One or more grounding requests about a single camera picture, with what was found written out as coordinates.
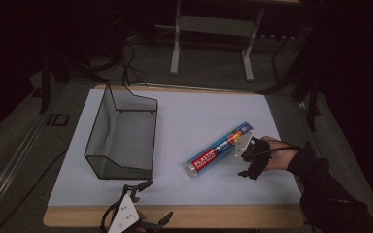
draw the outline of table leg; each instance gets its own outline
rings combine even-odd
[[[249,82],[254,80],[253,69],[251,68],[250,53],[251,53],[251,50],[253,49],[253,44],[256,38],[256,33],[261,23],[263,13],[264,13],[264,9],[261,8],[258,12],[256,22],[254,23],[253,31],[251,32],[248,46],[245,50],[242,50],[242,60],[244,62],[245,76],[247,77],[247,81]]]
[[[178,65],[180,62],[180,16],[181,16],[181,0],[177,1],[177,18],[175,19],[175,45],[172,52],[171,75],[178,74]]]

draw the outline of white table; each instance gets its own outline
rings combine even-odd
[[[156,222],[174,212],[169,228],[301,227],[300,191],[293,174],[268,171],[258,180],[237,175],[249,163],[227,156],[190,178],[182,163],[243,121],[255,136],[279,139],[261,95],[140,91],[158,100],[153,185],[139,193],[137,208]],[[124,184],[141,181],[98,180],[84,158],[103,90],[92,90],[53,188],[44,223],[48,226],[99,226],[106,208],[120,197]]]

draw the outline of hand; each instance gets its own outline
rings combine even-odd
[[[277,149],[291,146],[289,144],[278,141],[275,138],[264,136],[261,140],[266,141],[269,144],[269,148]],[[292,161],[292,159],[298,154],[297,150],[277,150],[271,152],[271,159],[266,165],[264,171],[280,169],[286,170]]]

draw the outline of dark background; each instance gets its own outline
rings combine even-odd
[[[110,16],[111,1],[0,1],[0,121],[33,91],[29,77],[41,69],[42,42],[85,62],[89,55],[119,52]],[[214,8],[203,12],[199,3],[187,11],[223,17],[252,17],[251,9]],[[304,50],[298,55],[294,75],[319,75],[320,91],[346,135],[356,160],[373,189],[373,1],[327,2],[341,10],[321,17]],[[173,25],[175,1],[131,1],[127,25],[153,40],[156,24]],[[263,34],[293,35],[294,11],[269,10],[261,24]]]

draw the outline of sleeve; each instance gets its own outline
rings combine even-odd
[[[288,166],[304,187],[300,205],[307,220],[322,232],[373,232],[373,217],[329,173],[328,161],[316,158],[307,144]]]

